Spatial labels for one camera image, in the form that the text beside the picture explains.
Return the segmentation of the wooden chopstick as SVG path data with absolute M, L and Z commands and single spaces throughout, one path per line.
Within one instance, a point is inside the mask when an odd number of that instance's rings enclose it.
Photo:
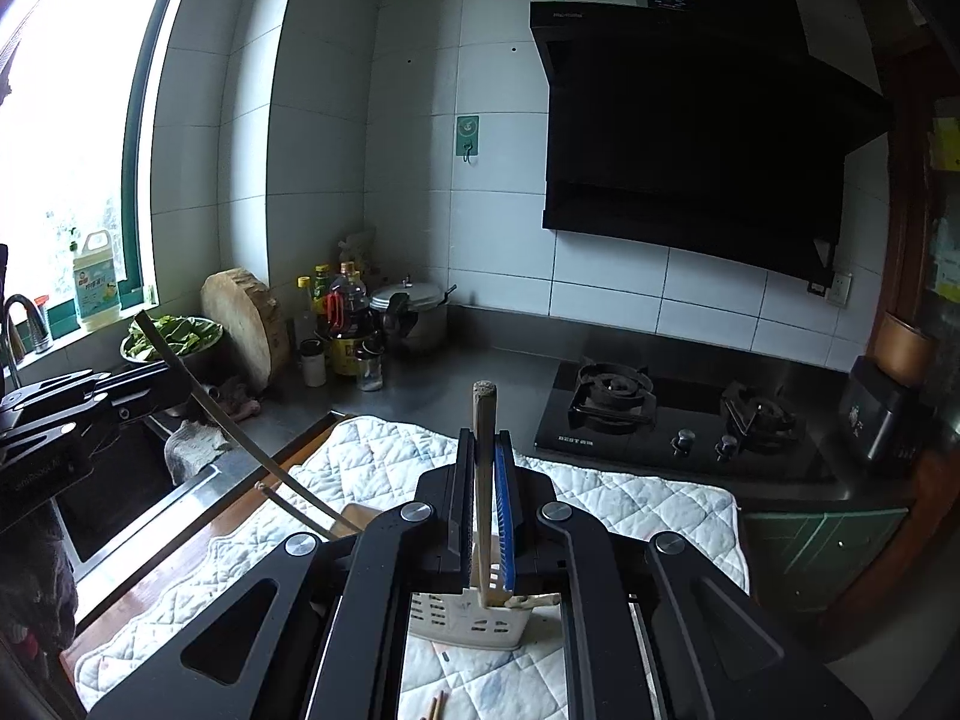
M 295 504 L 291 504 L 289 500 L 286 500 L 280 493 L 277 493 L 274 488 L 270 488 L 263 481 L 257 481 L 254 484 L 254 488 L 259 491 L 260 494 L 265 497 L 265 499 L 270 500 L 272 504 L 280 507 L 280 509 L 288 514 L 290 517 L 296 518 L 296 520 L 308 528 L 309 532 L 314 532 L 316 535 L 322 536 L 322 538 L 327 539 L 327 541 L 334 541 L 335 535 L 331 530 L 322 527 L 320 523 L 317 523 L 311 517 L 308 517 L 303 511 L 300 511 Z
M 210 416 L 212 421 L 215 421 L 220 429 L 235 443 L 238 444 L 241 449 L 244 449 L 262 468 L 269 474 L 272 475 L 275 479 L 281 484 L 285 484 L 288 488 L 293 491 L 297 496 L 301 497 L 302 500 L 306 500 L 311 507 L 317 509 L 321 514 L 324 514 L 326 517 L 331 518 L 337 525 L 345 528 L 348 535 L 358 535 L 363 532 L 363 528 L 356 523 L 353 523 L 351 520 L 348 520 L 345 515 L 339 514 L 337 511 L 334 511 L 329 504 L 325 504 L 324 500 L 317 497 L 315 494 L 311 493 L 304 484 L 299 483 L 296 478 L 293 478 L 290 473 L 288 473 L 285 468 L 281 468 L 280 465 L 272 458 L 270 455 L 266 454 L 227 414 L 226 411 L 221 408 L 218 403 L 213 400 L 210 395 L 206 393 L 205 388 L 202 387 L 202 384 L 195 379 L 194 374 L 185 367 L 185 364 L 176 356 L 176 353 L 169 348 L 169 344 L 166 343 L 166 340 L 161 337 L 161 333 L 156 330 L 153 319 L 144 311 L 140 312 L 133 317 L 135 323 L 140 327 L 142 333 L 145 335 L 145 338 L 149 341 L 149 344 L 160 353 L 163 361 L 166 362 L 167 367 L 172 369 L 172 371 L 178 372 L 179 376 L 183 377 L 187 382 L 189 382 L 190 390 L 192 390 L 192 395 L 194 395 L 194 400 L 206 411 L 206 414 Z
M 425 715 L 425 720 L 441 720 L 441 718 L 443 718 L 446 700 L 448 700 L 448 693 L 446 691 L 441 691 L 439 694 L 436 694 L 433 699 L 431 699 L 430 708 L 428 709 L 427 715 Z
M 511 595 L 505 601 L 506 610 L 530 611 L 545 606 L 556 606 L 562 603 L 559 593 L 536 593 L 535 595 Z
M 493 514 L 494 426 L 496 426 L 496 385 L 477 380 L 472 385 L 473 437 L 475 437 L 475 523 L 477 523 L 477 589 L 483 608 L 496 600 L 491 578 L 491 514 Z

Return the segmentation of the black sink faucet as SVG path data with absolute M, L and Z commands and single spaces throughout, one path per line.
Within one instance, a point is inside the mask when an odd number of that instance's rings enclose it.
M 25 312 L 25 320 L 16 323 L 10 312 L 20 307 Z M 13 294 L 3 304 L 3 330 L 7 342 L 8 375 L 14 390 L 23 387 L 18 364 L 28 353 L 42 355 L 52 346 L 49 322 L 41 307 L 23 294 Z

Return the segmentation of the grey dish rag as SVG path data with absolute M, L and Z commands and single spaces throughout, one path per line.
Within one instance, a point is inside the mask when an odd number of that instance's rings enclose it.
M 179 486 L 231 450 L 231 442 L 216 424 L 183 421 L 164 443 L 164 463 L 172 484 Z

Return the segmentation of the white plastic utensil holder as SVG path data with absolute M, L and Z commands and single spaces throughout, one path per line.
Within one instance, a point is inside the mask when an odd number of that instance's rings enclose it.
M 461 649 L 509 652 L 521 645 L 531 616 L 529 610 L 483 606 L 475 589 L 455 595 L 414 593 L 409 634 Z

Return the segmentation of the green cabinet drawers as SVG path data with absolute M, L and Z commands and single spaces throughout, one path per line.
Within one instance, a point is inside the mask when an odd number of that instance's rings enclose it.
M 908 511 L 745 514 L 742 530 L 761 603 L 786 614 L 822 613 L 884 551 Z

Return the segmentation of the white quilted cloth mat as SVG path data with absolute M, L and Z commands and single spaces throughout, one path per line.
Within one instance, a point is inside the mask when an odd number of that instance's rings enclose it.
M 413 499 L 423 473 L 459 457 L 455 439 L 406 422 L 359 416 L 341 422 L 295 475 L 337 509 L 358 504 L 388 511 Z M 553 551 L 556 538 L 537 522 L 534 507 L 555 499 L 587 512 L 609 532 L 647 541 L 675 532 L 697 546 L 741 590 L 750 569 L 740 539 L 739 504 L 726 489 L 658 476 L 599 472 L 517 454 L 516 470 L 544 475 L 544 484 L 523 483 L 511 509 L 516 569 L 529 577 L 534 556 Z M 164 590 L 148 610 L 75 668 L 83 706 L 93 707 L 151 655 L 194 621 L 218 596 L 256 567 L 299 522 L 274 504 L 261 505 L 233 533 L 213 539 L 197 569 Z M 398 713 L 413 718 L 433 695 L 444 692 L 451 718 L 563 718 L 568 713 L 562 612 L 536 611 L 514 652 L 482 652 L 409 639 Z

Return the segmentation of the steel bowl of greens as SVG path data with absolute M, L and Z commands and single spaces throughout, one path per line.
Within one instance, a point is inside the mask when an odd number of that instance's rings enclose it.
M 206 317 L 161 316 L 153 320 L 156 332 L 172 353 L 194 376 L 202 377 L 215 364 L 217 349 L 224 339 L 224 328 Z M 128 327 L 121 343 L 121 356 L 130 364 L 151 364 L 161 360 L 155 346 L 149 343 L 137 322 Z

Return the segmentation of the round wooden cutting board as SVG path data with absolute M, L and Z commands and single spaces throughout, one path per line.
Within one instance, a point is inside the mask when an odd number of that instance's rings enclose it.
M 256 392 L 290 362 L 285 317 L 267 284 L 245 268 L 213 273 L 200 288 L 202 314 L 224 328 L 231 356 Z

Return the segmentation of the black gas stove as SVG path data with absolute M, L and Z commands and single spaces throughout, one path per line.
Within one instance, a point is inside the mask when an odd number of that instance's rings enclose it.
M 759 388 L 563 362 L 535 447 L 624 470 L 747 483 L 827 484 L 832 468 L 786 401 Z

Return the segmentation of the small white seasoning jar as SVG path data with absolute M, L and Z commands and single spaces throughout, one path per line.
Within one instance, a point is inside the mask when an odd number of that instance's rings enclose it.
M 324 343 L 319 338 L 306 338 L 299 344 L 299 362 L 301 362 L 304 385 L 309 388 L 324 387 L 327 383 Z

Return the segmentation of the yellow cap sauce bottle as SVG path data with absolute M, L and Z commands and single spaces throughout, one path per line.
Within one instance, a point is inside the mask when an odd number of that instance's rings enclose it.
M 296 278 L 295 315 L 296 346 L 316 336 L 316 314 L 313 310 L 313 282 L 309 275 L 299 275 Z

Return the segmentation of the black rice cooker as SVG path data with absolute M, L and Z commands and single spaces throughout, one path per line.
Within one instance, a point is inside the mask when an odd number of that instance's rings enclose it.
M 932 424 L 932 401 L 859 356 L 838 406 L 839 424 L 869 463 L 911 460 Z

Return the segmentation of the cooking oil bottle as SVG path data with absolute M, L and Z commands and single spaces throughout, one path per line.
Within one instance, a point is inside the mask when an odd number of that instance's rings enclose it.
M 356 353 L 370 336 L 371 321 L 368 289 L 361 279 L 358 265 L 352 260 L 340 265 L 340 275 L 325 298 L 325 309 L 334 374 L 354 379 L 358 374 Z

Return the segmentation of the silver pressure cooker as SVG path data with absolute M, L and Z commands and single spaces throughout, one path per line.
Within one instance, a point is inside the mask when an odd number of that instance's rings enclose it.
M 374 291 L 370 307 L 387 343 L 423 351 L 441 343 L 448 325 L 449 299 L 456 289 L 441 289 L 438 284 L 405 277 L 400 283 Z

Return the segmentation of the copper pot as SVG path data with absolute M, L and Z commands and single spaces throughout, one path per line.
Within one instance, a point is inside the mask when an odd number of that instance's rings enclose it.
M 905 387 L 919 387 L 928 377 L 939 341 L 885 312 L 875 335 L 872 359 Z

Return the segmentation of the black range hood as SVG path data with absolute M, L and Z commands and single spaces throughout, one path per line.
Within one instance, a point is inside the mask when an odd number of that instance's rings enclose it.
M 796 0 L 537 2 L 544 223 L 832 286 L 844 161 L 887 126 Z

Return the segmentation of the wall power socket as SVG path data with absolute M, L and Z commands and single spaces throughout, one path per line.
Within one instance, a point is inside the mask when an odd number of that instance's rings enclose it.
M 835 271 L 832 284 L 827 291 L 827 302 L 836 307 L 846 307 L 853 288 L 853 273 L 851 271 Z

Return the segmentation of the green wall hook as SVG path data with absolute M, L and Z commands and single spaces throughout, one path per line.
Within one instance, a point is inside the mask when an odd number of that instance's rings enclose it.
M 455 119 L 454 154 L 469 164 L 478 154 L 478 135 L 480 135 L 480 117 L 478 115 L 459 115 Z

